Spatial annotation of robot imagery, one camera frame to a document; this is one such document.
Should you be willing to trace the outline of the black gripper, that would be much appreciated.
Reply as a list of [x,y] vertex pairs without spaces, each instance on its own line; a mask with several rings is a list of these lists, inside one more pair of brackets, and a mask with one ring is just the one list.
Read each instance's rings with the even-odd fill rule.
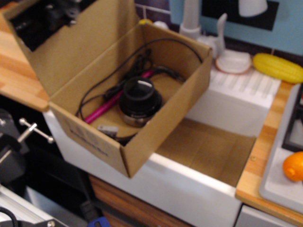
[[63,26],[75,25],[80,13],[93,2],[39,0],[9,21],[24,45],[33,52]]

